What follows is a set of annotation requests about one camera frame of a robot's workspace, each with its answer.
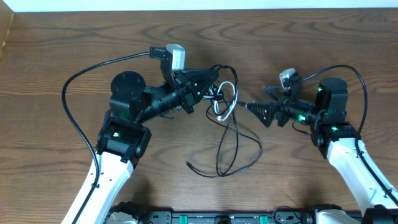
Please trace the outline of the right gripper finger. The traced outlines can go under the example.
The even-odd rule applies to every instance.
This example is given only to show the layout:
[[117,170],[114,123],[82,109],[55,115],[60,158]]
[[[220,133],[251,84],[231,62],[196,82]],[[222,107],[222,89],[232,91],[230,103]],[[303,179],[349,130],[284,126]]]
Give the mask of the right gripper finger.
[[276,104],[270,101],[248,103],[246,105],[246,108],[267,128],[271,126],[275,119],[276,107]]
[[[279,100],[280,98],[290,98],[289,95],[286,95],[287,91],[285,88],[282,86],[277,86],[277,85],[269,85],[269,86],[264,86],[263,87],[264,93],[270,96],[273,100]],[[285,91],[285,94],[283,96],[281,95],[276,95],[277,91]]]

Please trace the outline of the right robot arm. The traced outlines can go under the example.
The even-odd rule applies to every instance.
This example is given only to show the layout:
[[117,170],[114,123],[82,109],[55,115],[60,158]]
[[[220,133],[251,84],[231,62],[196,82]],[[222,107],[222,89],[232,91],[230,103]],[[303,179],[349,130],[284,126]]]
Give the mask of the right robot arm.
[[313,103],[301,99],[302,83],[300,78],[284,78],[284,95],[242,106],[266,127],[273,121],[283,127],[290,120],[309,126],[312,143],[353,194],[362,214],[360,222],[397,223],[397,189],[369,156],[359,131],[345,120],[346,82],[322,79]]

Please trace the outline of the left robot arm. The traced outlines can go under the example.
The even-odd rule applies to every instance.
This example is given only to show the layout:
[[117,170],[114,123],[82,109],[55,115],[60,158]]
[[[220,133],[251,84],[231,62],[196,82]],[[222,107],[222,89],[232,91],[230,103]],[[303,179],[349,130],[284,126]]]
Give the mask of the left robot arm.
[[95,157],[63,222],[103,223],[149,144],[152,134],[143,122],[178,107],[192,113],[218,77],[216,70],[180,70],[161,86],[148,86],[137,72],[116,75]]

